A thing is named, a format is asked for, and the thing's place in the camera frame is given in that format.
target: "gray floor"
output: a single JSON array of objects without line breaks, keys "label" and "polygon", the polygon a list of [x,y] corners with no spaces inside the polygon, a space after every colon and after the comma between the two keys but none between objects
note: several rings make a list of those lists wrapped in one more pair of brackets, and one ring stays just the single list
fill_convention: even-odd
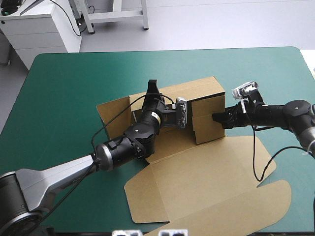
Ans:
[{"label": "gray floor", "polygon": [[[82,52],[295,46],[315,67],[315,0],[147,0],[150,30],[141,21],[96,24]],[[108,0],[88,0],[96,12]],[[140,0],[123,0],[124,10]],[[27,75],[13,52],[0,67],[0,132]]]}]

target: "cardboard box lid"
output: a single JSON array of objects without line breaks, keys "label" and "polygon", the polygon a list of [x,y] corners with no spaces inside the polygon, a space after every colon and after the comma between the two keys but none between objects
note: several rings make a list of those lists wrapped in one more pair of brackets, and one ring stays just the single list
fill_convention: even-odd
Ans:
[{"label": "cardboard box lid", "polygon": [[[199,98],[225,93],[223,87],[217,82],[214,76],[159,88],[159,92],[171,97],[174,101],[176,101],[177,97],[184,97],[187,101],[193,101]],[[130,95],[130,103],[142,95],[145,95],[145,92]],[[144,98],[132,105],[131,111],[141,109],[143,101]],[[165,103],[171,104],[168,99],[165,99]]]},{"label": "cardboard box lid", "polygon": [[246,236],[277,223],[291,203],[288,182],[279,180],[174,220],[162,229],[188,229],[190,236]]},{"label": "cardboard box lid", "polygon": [[[256,171],[262,173],[270,155],[259,139],[256,156]],[[265,178],[275,168],[272,162]],[[177,220],[258,184],[252,137],[224,137],[156,160],[129,180],[125,191],[133,221],[149,223]]]}]

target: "cardboard box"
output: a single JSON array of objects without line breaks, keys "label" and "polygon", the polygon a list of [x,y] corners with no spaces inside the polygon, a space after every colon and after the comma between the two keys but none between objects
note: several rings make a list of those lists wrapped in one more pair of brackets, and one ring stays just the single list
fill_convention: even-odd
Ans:
[{"label": "cardboard box", "polygon": [[[290,187],[287,182],[279,181],[264,188],[271,196],[274,192],[279,194],[277,202],[271,198],[251,197],[255,194],[265,196],[266,193],[262,194],[263,189],[256,188],[258,182],[252,173],[252,137],[225,137],[221,125],[212,120],[212,113],[223,112],[225,108],[225,91],[215,77],[159,90],[174,100],[184,97],[189,101],[188,124],[185,130],[162,128],[156,137],[156,151],[147,158],[150,165],[126,183],[125,191],[133,221],[171,222],[164,228],[187,228],[193,231],[191,236],[199,233],[212,235],[213,232],[220,232],[220,227],[233,228],[240,221],[233,223],[233,220],[229,220],[209,228],[210,222],[205,223],[203,216],[211,219],[214,215],[220,215],[217,207],[224,208],[222,212],[229,212],[234,201],[242,203],[238,210],[243,209],[240,213],[231,212],[235,216],[252,214],[247,206],[266,209],[256,214],[255,222],[258,223],[241,227],[236,235],[250,234],[281,219],[290,204]],[[143,94],[98,105],[103,122],[109,121]],[[122,135],[134,122],[133,113],[137,116],[142,103],[143,100],[135,103],[108,126],[109,138]],[[258,139],[256,156],[256,171],[261,173],[270,155]],[[275,168],[272,162],[265,178]]]}]

